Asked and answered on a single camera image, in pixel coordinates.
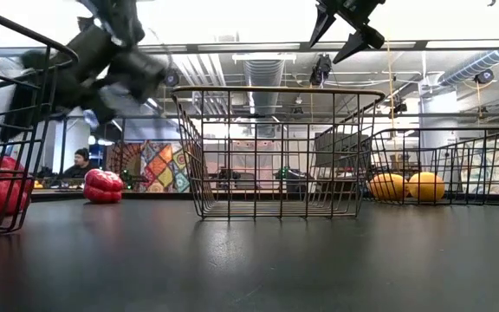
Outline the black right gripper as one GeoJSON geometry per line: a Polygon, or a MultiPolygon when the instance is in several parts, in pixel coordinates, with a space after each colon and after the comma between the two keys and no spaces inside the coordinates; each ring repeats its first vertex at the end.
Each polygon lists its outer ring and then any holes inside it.
{"type": "MultiPolygon", "coordinates": [[[[336,16],[341,16],[353,27],[370,22],[369,16],[378,5],[385,0],[316,0],[317,18],[310,46],[313,47],[335,22],[336,16]]],[[[334,57],[333,63],[337,64],[363,50],[380,49],[385,43],[385,38],[374,28],[363,26],[350,34],[346,43],[334,57]]]]}

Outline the yellow lemon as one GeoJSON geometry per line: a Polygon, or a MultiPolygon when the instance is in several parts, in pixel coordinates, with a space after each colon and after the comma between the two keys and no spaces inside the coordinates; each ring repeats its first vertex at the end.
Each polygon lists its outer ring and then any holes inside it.
{"type": "Polygon", "coordinates": [[[394,173],[381,173],[367,183],[368,190],[378,200],[399,201],[408,194],[407,180],[394,173]]]}
{"type": "Polygon", "coordinates": [[[432,172],[419,172],[409,179],[407,189],[419,201],[435,202],[444,196],[445,183],[432,172]]]}

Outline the person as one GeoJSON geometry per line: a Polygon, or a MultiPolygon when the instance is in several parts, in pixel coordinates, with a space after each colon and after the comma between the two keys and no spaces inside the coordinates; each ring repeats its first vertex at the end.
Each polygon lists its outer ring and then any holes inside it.
{"type": "Polygon", "coordinates": [[[87,148],[78,149],[75,152],[74,164],[63,172],[63,179],[83,179],[85,175],[96,166],[90,162],[87,148]]]}

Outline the silver ventilation duct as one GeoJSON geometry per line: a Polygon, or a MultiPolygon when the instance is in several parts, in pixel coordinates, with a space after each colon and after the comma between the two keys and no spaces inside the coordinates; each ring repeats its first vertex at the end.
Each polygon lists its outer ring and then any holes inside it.
{"type": "MultiPolygon", "coordinates": [[[[280,87],[284,68],[284,60],[248,60],[243,63],[246,82],[251,87],[280,87]]],[[[278,95],[273,92],[248,92],[250,112],[273,114],[278,95]]]]}
{"type": "Polygon", "coordinates": [[[437,84],[449,87],[466,81],[499,64],[499,49],[483,51],[439,76],[437,84]]]}

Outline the colourful patchwork wall hanging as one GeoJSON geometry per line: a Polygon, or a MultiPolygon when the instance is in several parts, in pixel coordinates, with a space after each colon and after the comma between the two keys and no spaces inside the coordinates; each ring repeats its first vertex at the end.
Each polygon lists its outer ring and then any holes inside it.
{"type": "Polygon", "coordinates": [[[190,190],[184,151],[179,141],[147,140],[141,147],[140,192],[183,193],[190,190]]]}

